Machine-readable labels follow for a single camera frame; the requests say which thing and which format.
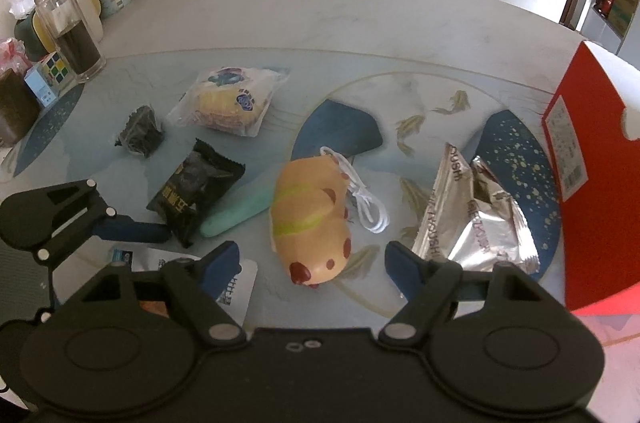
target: brown container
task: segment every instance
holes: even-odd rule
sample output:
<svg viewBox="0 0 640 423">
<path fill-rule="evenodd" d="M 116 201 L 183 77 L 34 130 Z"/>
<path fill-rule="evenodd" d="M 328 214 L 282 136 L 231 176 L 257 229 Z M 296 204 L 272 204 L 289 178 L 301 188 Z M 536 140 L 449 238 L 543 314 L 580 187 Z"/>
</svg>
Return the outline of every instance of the brown container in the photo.
<svg viewBox="0 0 640 423">
<path fill-rule="evenodd" d="M 0 138 L 5 146 L 18 143 L 38 119 L 40 105 L 24 80 L 7 69 L 0 75 Z"/>
</svg>

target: rubik's cube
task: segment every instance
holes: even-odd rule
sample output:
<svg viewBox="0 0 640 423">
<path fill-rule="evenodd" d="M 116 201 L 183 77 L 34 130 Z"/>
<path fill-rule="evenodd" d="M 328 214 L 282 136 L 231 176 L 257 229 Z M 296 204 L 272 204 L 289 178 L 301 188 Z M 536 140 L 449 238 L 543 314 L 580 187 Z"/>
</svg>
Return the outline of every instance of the rubik's cube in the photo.
<svg viewBox="0 0 640 423">
<path fill-rule="evenodd" d="M 49 86 L 60 88 L 71 75 L 71 71 L 66 66 L 60 55 L 53 52 L 42 60 L 44 76 Z"/>
</svg>

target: red box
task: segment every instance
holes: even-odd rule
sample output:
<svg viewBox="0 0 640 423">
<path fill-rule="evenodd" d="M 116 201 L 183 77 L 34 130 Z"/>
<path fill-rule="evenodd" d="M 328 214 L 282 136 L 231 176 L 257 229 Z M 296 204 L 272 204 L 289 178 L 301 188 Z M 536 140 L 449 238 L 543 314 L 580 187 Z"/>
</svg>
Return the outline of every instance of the red box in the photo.
<svg viewBox="0 0 640 423">
<path fill-rule="evenodd" d="M 582 43 L 543 128 L 561 191 L 566 307 L 640 314 L 640 72 Z"/>
</svg>

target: blue logo on wrapper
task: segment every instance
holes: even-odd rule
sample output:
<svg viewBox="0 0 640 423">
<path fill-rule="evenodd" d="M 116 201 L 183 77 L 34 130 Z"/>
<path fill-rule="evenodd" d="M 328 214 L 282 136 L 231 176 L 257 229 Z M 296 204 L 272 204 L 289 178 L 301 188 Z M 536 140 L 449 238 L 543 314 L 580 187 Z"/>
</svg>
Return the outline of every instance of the blue logo on wrapper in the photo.
<svg viewBox="0 0 640 423">
<path fill-rule="evenodd" d="M 238 94 L 236 101 L 238 105 L 242 107 L 242 110 L 249 111 L 254 109 L 255 99 L 252 98 L 251 93 L 249 93 L 247 89 L 240 89 L 240 94 Z"/>
</svg>

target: barcode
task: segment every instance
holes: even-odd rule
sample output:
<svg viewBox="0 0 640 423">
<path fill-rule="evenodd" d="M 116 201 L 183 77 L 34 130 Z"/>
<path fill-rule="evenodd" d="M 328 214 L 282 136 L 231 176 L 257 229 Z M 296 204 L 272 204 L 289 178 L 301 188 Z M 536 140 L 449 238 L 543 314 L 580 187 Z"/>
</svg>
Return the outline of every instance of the barcode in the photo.
<svg viewBox="0 0 640 423">
<path fill-rule="evenodd" d="M 573 188 L 582 179 L 582 166 L 578 165 L 564 178 L 564 187 L 567 190 Z"/>
</svg>

